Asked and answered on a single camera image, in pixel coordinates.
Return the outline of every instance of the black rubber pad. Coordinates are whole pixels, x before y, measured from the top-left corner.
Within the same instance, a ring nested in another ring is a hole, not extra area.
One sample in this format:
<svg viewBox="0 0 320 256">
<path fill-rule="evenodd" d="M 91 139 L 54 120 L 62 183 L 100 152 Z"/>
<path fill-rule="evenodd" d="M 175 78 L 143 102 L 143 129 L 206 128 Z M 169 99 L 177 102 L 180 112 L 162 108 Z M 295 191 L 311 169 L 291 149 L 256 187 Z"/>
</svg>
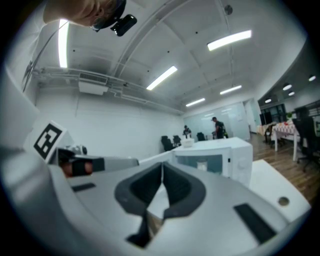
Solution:
<svg viewBox="0 0 320 256">
<path fill-rule="evenodd" d="M 234 210 L 260 244 L 276 235 L 276 232 L 248 204 L 235 206 Z"/>
<path fill-rule="evenodd" d="M 80 191 L 93 189 L 95 187 L 96 187 L 96 185 L 93 183 L 86 183 L 86 184 L 82 184 L 82 185 L 78 185 L 78 186 L 73 186 L 72 190 L 73 190 L 73 192 L 77 193 Z"/>
</svg>

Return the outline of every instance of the black chair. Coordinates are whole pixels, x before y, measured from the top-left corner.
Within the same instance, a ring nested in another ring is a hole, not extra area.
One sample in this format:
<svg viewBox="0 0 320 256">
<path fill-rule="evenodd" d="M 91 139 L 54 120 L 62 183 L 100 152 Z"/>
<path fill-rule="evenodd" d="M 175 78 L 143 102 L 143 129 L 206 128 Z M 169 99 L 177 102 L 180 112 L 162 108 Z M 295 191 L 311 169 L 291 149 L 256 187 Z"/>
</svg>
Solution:
<svg viewBox="0 0 320 256">
<path fill-rule="evenodd" d="M 303 167 L 303 172 L 310 163 L 315 163 L 320 168 L 319 156 L 314 153 L 320 151 L 320 138 L 316 136 L 314 119 L 312 117 L 305 117 L 302 119 L 293 119 L 294 126 L 300 135 L 300 142 L 298 143 L 301 148 L 302 154 L 305 157 L 300 157 L 297 160 L 299 164 L 301 160 L 308 160 L 307 164 Z M 304 148 L 304 139 L 306 139 L 307 148 Z"/>
<path fill-rule="evenodd" d="M 202 132 L 199 132 L 196 136 L 198 137 L 198 142 L 203 142 L 206 140 L 205 135 Z"/>
<path fill-rule="evenodd" d="M 171 140 L 168 138 L 168 136 L 162 136 L 161 137 L 161 143 L 163 145 L 164 151 L 170 151 L 173 150 L 175 147 L 171 143 Z"/>
<path fill-rule="evenodd" d="M 181 146 L 181 139 L 178 135 L 173 136 L 173 145 L 177 148 Z"/>
</svg>

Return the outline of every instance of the white table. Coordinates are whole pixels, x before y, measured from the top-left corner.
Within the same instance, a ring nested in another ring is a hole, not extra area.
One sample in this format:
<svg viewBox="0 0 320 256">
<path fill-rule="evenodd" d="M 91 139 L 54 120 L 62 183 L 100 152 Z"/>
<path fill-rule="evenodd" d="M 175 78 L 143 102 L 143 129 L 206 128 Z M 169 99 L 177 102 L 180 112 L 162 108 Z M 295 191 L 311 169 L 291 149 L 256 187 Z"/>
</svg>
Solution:
<svg viewBox="0 0 320 256">
<path fill-rule="evenodd" d="M 295 125 L 289 124 L 284 125 L 283 123 L 278 123 L 276 126 L 272 127 L 272 133 L 274 135 L 274 150 L 278 151 L 278 138 L 286 135 L 293 135 L 293 161 L 297 161 L 297 149 L 298 149 L 298 131 Z"/>
<path fill-rule="evenodd" d="M 293 222 L 311 209 L 305 197 L 285 177 L 264 160 L 252 163 L 249 189 L 277 208 L 289 222 Z M 289 205 L 281 206 L 281 197 Z"/>
</svg>

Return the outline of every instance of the desk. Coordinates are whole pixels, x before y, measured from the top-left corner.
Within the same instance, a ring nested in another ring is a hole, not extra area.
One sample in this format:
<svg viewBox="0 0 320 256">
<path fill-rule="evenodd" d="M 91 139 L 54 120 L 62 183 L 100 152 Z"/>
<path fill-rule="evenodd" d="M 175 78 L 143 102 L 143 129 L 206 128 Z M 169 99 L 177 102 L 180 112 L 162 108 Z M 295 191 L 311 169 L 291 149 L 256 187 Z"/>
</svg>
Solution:
<svg viewBox="0 0 320 256">
<path fill-rule="evenodd" d="M 293 161 L 297 161 L 297 149 L 298 149 L 298 131 L 293 123 L 285 125 L 284 123 L 278 123 L 272 127 L 272 134 L 274 135 L 274 149 L 278 151 L 278 138 L 286 135 L 293 135 Z"/>
</svg>

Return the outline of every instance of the air vent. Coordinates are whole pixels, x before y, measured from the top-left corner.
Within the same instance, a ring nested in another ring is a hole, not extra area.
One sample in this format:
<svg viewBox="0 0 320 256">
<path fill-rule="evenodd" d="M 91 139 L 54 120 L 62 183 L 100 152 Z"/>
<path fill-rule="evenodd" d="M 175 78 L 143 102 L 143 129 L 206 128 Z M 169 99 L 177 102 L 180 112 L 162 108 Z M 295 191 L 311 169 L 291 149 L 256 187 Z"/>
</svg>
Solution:
<svg viewBox="0 0 320 256">
<path fill-rule="evenodd" d="M 79 80 L 99 85 L 106 85 L 108 81 L 105 77 L 86 73 L 80 73 Z"/>
<path fill-rule="evenodd" d="M 108 79 L 102 76 L 80 73 L 79 91 L 85 94 L 103 95 L 108 91 Z"/>
</svg>

